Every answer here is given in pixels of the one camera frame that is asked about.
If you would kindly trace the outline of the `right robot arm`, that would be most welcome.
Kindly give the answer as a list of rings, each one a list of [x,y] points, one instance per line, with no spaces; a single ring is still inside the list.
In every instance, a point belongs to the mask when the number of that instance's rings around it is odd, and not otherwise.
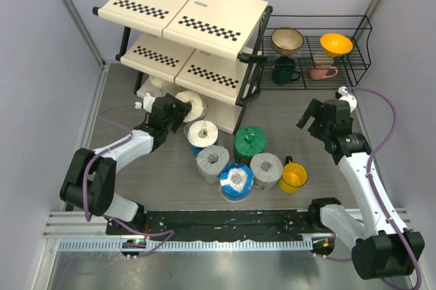
[[[373,151],[361,133],[352,131],[351,107],[342,99],[312,99],[296,126],[310,123],[309,134],[321,140],[334,164],[347,179],[358,204],[358,222],[335,198],[313,201],[316,210],[307,216],[316,232],[329,228],[347,245],[352,263],[364,280],[416,274],[422,282],[418,260],[424,238],[411,231],[387,195],[373,166]]]

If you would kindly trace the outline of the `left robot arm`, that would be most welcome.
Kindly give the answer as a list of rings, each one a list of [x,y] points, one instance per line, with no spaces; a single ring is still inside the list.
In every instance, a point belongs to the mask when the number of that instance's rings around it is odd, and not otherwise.
[[[141,156],[157,150],[169,132],[176,132],[191,111],[191,104],[171,94],[145,95],[135,105],[145,111],[144,120],[112,144],[96,150],[78,149],[61,186],[60,198],[80,208],[85,219],[103,216],[131,235],[145,230],[144,206],[115,193],[117,173]]]

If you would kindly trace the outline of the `cream paper towel roll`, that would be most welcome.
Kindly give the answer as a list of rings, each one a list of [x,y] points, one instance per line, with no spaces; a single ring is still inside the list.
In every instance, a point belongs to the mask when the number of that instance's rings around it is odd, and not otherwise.
[[[147,92],[155,97],[164,96],[169,93],[171,95],[176,95],[180,91],[180,87],[175,85],[175,83],[168,82],[167,80],[149,76]]]
[[[197,92],[181,91],[176,94],[176,98],[183,103],[191,105],[191,110],[186,115],[184,123],[192,123],[193,121],[201,120],[206,116],[207,103]]]

